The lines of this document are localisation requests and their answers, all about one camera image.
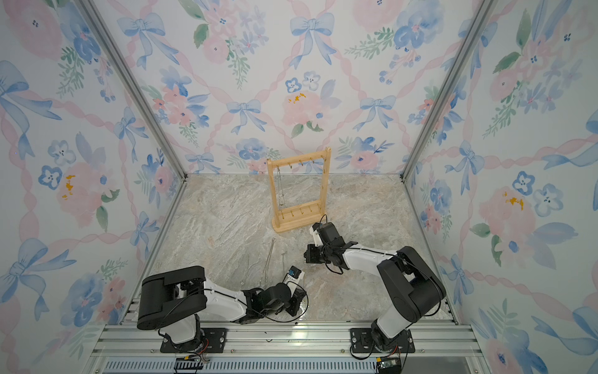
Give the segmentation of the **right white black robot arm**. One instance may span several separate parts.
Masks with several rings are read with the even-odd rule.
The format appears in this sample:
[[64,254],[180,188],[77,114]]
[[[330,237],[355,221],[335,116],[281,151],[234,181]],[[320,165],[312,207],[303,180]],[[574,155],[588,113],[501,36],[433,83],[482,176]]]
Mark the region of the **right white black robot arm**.
[[434,271],[412,247],[394,253],[346,242],[331,222],[310,227],[314,239],[304,253],[306,263],[323,264],[336,274],[361,271],[382,280],[392,306],[371,325],[373,348],[406,351],[409,328],[439,310],[446,290]]

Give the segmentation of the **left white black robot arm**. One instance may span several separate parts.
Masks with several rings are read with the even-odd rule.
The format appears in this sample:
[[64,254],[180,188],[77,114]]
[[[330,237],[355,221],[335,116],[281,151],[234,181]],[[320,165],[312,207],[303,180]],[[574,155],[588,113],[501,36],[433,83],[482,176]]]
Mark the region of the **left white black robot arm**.
[[302,302],[308,302],[307,291],[299,285],[302,276],[293,266],[272,287],[232,291],[208,279],[201,266],[155,274],[143,280],[136,327],[156,331],[162,353],[199,355],[224,342],[202,330],[199,313],[247,325],[261,319],[273,322],[285,312],[294,322],[302,316]]

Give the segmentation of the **wooden jewelry display stand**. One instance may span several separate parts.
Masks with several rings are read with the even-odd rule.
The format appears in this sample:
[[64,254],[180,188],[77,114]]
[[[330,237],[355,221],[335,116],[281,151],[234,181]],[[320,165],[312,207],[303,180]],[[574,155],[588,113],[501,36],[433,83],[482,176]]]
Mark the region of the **wooden jewelry display stand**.
[[[330,179],[330,162],[332,149],[325,148],[310,154],[303,154],[294,157],[287,157],[280,160],[266,160],[266,167],[269,177],[270,196],[273,205],[272,226],[276,233],[289,232],[320,221],[326,215],[328,187]],[[288,166],[292,169],[295,165],[316,164],[316,161],[323,161],[322,183],[319,189],[319,199],[291,207],[281,208],[278,197],[283,196],[283,190],[277,191],[275,172],[281,167]]]

